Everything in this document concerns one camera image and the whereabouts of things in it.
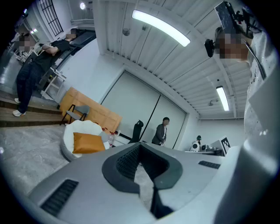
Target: vent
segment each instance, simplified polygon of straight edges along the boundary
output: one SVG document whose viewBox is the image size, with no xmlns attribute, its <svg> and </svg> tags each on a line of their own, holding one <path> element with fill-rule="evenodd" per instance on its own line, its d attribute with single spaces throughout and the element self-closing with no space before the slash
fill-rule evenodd
<svg viewBox="0 0 280 224">
<path fill-rule="evenodd" d="M 211 167 L 211 168 L 214 168 L 214 169 L 218 169 L 220 167 L 220 164 L 210 163 L 210 162 L 207 162 L 207 161 L 200 161 L 198 164 L 202 165 L 202 166 Z"/>
<path fill-rule="evenodd" d="M 41 208 L 53 216 L 61 211 L 79 182 L 73 180 L 64 181 L 52 195 L 42 204 Z"/>
</svg>

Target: fluorescent light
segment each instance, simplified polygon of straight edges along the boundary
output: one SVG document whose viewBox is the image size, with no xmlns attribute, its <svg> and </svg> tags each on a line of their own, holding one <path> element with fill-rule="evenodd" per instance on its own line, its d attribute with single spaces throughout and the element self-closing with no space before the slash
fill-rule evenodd
<svg viewBox="0 0 280 224">
<path fill-rule="evenodd" d="M 84 10 L 84 9 L 86 8 L 86 5 L 82 2 L 82 3 L 80 4 L 80 8 L 81 8 L 82 10 Z"/>
<path fill-rule="evenodd" d="M 169 36 L 173 37 L 176 41 L 178 41 L 184 47 L 186 47 L 190 43 L 190 40 L 188 38 L 186 38 L 186 36 L 183 35 L 180 31 L 176 30 L 171 25 L 167 24 L 166 22 L 163 22 L 162 20 L 160 20 L 154 16 L 151 16 L 144 12 L 140 12 L 138 10 L 133 10 L 132 18 L 140 20 L 145 23 L 148 23 L 148 24 L 162 30 L 164 33 L 167 33 Z"/>
<path fill-rule="evenodd" d="M 229 111 L 229 107 L 228 107 L 228 99 L 227 99 L 227 96 L 224 92 L 224 88 L 222 86 L 218 86 L 216 88 L 218 94 L 219 94 L 219 97 L 220 97 L 220 100 L 222 101 L 222 104 L 223 104 L 223 107 L 224 107 L 224 110 L 225 111 Z"/>
</svg>

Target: gray carpet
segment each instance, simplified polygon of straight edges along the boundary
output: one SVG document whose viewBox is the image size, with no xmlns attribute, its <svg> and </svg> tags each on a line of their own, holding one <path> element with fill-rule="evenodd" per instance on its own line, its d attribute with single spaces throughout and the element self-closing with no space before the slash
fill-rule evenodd
<svg viewBox="0 0 280 224">
<path fill-rule="evenodd" d="M 68 164 L 60 152 L 60 138 L 65 126 L 31 126 L 0 128 L 0 155 L 10 184 L 20 193 L 28 193 L 43 179 Z M 153 183 L 142 166 L 135 182 L 140 185 L 140 198 L 150 208 Z"/>
</svg>

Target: wooden stair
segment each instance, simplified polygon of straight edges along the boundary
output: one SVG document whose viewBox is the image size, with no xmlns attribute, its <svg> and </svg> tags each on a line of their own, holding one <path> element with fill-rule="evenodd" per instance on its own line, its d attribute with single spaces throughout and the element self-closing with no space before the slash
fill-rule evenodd
<svg viewBox="0 0 280 224">
<path fill-rule="evenodd" d="M 12 112 L 18 108 L 15 96 L 0 91 L 0 127 L 20 127 L 60 124 L 62 112 L 56 106 L 31 101 L 26 115 L 15 117 Z"/>
</svg>

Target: orange cushion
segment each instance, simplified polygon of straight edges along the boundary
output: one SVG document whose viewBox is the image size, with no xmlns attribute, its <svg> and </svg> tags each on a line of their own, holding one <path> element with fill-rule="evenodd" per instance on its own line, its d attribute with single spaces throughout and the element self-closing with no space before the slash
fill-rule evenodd
<svg viewBox="0 0 280 224">
<path fill-rule="evenodd" d="M 73 153 L 88 154 L 105 150 L 101 136 L 74 132 Z"/>
</svg>

